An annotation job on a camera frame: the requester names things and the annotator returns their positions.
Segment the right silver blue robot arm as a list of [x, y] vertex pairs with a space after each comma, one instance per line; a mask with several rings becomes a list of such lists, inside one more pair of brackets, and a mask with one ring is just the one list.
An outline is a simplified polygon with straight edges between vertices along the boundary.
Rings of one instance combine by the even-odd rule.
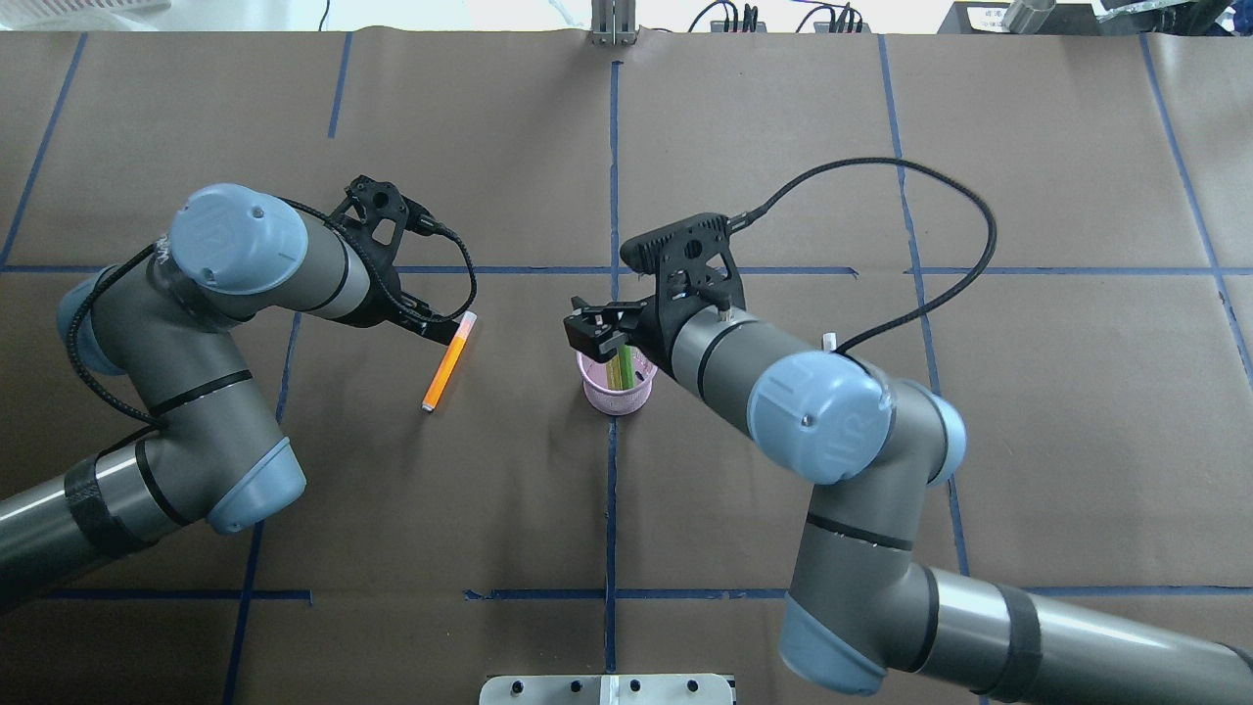
[[640, 351], [811, 482], [778, 645], [807, 682], [871, 696], [903, 671], [1002, 704], [1250, 702], [1248, 650], [918, 563], [925, 495], [967, 433], [916, 381], [698, 298], [573, 298], [564, 326], [596, 361]]

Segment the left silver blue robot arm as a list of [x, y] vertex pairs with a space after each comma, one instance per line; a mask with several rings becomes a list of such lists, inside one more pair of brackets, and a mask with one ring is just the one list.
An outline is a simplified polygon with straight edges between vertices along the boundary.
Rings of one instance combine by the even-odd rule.
[[3, 610], [187, 526], [233, 535], [294, 503], [307, 480], [232, 333], [276, 307], [449, 346], [469, 306], [439, 313], [402, 289], [407, 233], [446, 238], [475, 275], [460, 235], [390, 182], [358, 175], [327, 213], [216, 183], [153, 244], [66, 293], [56, 326], [71, 369], [142, 430], [3, 501]]

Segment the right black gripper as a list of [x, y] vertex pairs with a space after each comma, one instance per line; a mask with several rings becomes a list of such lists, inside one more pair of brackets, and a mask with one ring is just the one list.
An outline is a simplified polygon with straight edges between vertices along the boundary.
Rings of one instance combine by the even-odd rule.
[[[648, 296], [642, 301], [609, 301], [593, 306], [574, 296], [573, 313], [564, 318], [564, 331], [573, 351], [586, 358], [614, 358], [630, 344], [653, 362], [659, 373], [674, 376], [672, 354], [677, 333], [685, 324], [685, 296]], [[624, 321], [635, 321], [629, 336]]]

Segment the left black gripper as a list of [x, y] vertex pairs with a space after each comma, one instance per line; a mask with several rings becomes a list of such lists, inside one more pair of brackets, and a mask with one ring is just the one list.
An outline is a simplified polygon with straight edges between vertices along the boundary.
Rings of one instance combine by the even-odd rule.
[[403, 291], [393, 301], [386, 291], [371, 289], [362, 301], [362, 327], [382, 324], [402, 327], [403, 331], [411, 331], [426, 341], [447, 347], [459, 331], [460, 321], [456, 317], [434, 317], [434, 311], [425, 301]]

